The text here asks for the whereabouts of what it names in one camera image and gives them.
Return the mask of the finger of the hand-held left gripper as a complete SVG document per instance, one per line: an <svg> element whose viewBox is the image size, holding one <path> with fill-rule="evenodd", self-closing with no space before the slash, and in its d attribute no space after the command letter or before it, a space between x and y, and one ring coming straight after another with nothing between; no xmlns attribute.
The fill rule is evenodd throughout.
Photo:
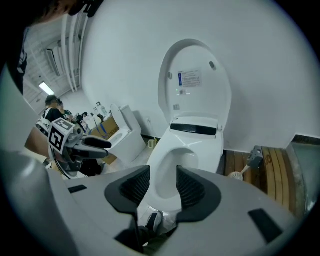
<svg viewBox="0 0 320 256"><path fill-rule="evenodd" d="M112 147L112 143L108 140L97 136L86 136L82 139L82 144L88 148L107 150Z"/></svg>
<svg viewBox="0 0 320 256"><path fill-rule="evenodd" d="M81 159L103 159L108 156L108 151L101 148L73 148L72 153L74 156Z"/></svg>

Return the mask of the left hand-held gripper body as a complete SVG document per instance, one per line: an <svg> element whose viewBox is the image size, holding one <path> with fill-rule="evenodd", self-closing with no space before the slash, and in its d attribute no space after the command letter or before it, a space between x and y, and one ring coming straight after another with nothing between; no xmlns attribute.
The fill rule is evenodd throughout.
<svg viewBox="0 0 320 256"><path fill-rule="evenodd" d="M84 147L82 129L63 118L51 123L48 136L50 158L66 177L75 177L83 161Z"/></svg>

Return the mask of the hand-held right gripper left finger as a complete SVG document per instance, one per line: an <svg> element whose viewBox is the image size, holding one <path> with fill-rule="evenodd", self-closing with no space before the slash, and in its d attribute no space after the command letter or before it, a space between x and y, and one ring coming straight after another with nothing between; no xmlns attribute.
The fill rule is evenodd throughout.
<svg viewBox="0 0 320 256"><path fill-rule="evenodd" d="M143 254L138 207L150 185L148 165L71 180L55 170L47 176L56 210L49 223L62 225L58 256Z"/></svg>

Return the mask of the person's left forearm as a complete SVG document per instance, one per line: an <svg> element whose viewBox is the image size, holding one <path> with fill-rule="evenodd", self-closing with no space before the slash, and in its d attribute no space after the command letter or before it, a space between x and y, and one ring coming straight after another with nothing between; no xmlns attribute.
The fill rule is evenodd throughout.
<svg viewBox="0 0 320 256"><path fill-rule="evenodd" d="M36 127L32 128L25 143L25 147L35 154L46 158L50 157L48 138Z"/></svg>

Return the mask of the small white toilet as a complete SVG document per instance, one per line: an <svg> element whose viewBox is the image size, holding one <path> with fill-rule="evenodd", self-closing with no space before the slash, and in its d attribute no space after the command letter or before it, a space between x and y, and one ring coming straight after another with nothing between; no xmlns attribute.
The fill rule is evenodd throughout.
<svg viewBox="0 0 320 256"><path fill-rule="evenodd" d="M146 143L141 135L142 128L129 105L110 106L112 117L119 130L108 141L112 144L109 152L125 165L133 162L145 149Z"/></svg>

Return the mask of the white smart toilet bowl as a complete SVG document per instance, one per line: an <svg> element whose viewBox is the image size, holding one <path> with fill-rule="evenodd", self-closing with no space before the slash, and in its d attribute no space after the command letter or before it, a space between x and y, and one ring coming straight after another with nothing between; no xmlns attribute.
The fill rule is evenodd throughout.
<svg viewBox="0 0 320 256"><path fill-rule="evenodd" d="M221 127L218 125L218 121L212 117L203 117L203 116L178 116L175 117L169 124L168 129L186 132L186 133L193 133L193 134L201 134L201 135L209 135L215 136L218 132L223 135L223 131ZM146 225L149 216L158 211L147 203L145 197L141 202L141 205L138 207L138 224L141 226ZM160 211L164 214L164 227L163 230L168 230L169 225L175 224L175 217L178 212L177 211Z"/></svg>

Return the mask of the white toilet lid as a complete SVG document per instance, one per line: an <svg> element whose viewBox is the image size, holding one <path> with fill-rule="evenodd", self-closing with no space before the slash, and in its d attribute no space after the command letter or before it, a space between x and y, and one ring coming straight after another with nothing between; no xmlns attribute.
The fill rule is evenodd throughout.
<svg viewBox="0 0 320 256"><path fill-rule="evenodd" d="M213 119L222 131L232 102L230 79L209 46L196 39L183 39L163 58L157 98L168 124L178 117L204 117Z"/></svg>

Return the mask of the brown cardboard box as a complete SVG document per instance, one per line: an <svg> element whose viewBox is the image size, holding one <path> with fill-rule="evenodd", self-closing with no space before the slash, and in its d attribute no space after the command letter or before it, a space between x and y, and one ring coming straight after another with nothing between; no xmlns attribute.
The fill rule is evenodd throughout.
<svg viewBox="0 0 320 256"><path fill-rule="evenodd" d="M97 136L103 138L105 140L109 140L113 135L115 135L119 131L119 127L116 124L113 116L108 118L102 123L95 125L94 129L89 131L89 135ZM111 165L117 159L116 156L109 153L109 155L102 160L107 164Z"/></svg>

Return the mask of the ceiling light panel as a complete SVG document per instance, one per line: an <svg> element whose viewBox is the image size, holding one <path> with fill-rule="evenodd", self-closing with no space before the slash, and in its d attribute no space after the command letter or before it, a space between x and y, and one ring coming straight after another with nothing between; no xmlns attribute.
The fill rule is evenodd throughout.
<svg viewBox="0 0 320 256"><path fill-rule="evenodd" d="M42 82L41 84L39 84L39 88L49 96L52 96L55 94L45 82Z"/></svg>

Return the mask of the wooden slat platform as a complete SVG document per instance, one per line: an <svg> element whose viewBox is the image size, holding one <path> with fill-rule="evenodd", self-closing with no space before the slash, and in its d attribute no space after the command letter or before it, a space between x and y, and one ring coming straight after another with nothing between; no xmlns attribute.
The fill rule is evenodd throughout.
<svg viewBox="0 0 320 256"><path fill-rule="evenodd" d="M258 151L262 153L258 167L249 167L241 179L298 216L296 182L288 154L284 149L272 147L261 147Z"/></svg>

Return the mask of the person's dark green trousers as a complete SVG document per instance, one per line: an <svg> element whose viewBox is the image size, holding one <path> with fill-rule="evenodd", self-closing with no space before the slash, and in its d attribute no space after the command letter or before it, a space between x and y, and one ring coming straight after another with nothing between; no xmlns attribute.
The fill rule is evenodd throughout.
<svg viewBox="0 0 320 256"><path fill-rule="evenodd" d="M145 226L138 227L139 243L143 248L143 254L153 256L173 235L177 227L173 228L167 233L155 234L152 230Z"/></svg>

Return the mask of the ceiling air conditioner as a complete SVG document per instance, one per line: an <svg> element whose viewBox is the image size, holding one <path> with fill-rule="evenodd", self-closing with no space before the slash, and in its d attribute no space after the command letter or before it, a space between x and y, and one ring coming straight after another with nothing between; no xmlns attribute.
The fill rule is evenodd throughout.
<svg viewBox="0 0 320 256"><path fill-rule="evenodd" d="M46 54L48 61L57 77L61 77L63 75L63 68L61 64L61 59L59 55L58 47L55 48L47 48Z"/></svg>

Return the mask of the person's black shirt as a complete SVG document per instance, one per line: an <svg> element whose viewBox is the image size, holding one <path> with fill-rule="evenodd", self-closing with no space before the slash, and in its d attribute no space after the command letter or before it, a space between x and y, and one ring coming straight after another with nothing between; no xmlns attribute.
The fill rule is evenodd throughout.
<svg viewBox="0 0 320 256"><path fill-rule="evenodd" d="M24 49L27 32L28 29L25 26L19 26L10 35L6 57L10 75L21 94L24 91L23 82L28 63L28 55Z"/></svg>

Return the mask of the white ceiling pipes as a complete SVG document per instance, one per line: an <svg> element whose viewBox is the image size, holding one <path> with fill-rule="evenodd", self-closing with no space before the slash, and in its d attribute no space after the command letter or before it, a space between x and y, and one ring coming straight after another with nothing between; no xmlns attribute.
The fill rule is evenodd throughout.
<svg viewBox="0 0 320 256"><path fill-rule="evenodd" d="M62 18L61 61L67 84L73 93L82 86L81 65L88 19L84 13Z"/></svg>

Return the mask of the teal metal platform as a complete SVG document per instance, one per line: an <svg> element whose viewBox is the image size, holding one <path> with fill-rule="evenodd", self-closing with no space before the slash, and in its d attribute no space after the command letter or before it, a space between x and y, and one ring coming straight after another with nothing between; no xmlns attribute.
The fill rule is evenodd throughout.
<svg viewBox="0 0 320 256"><path fill-rule="evenodd" d="M296 134L286 148L294 184L294 213L308 215L320 197L320 138Z"/></svg>

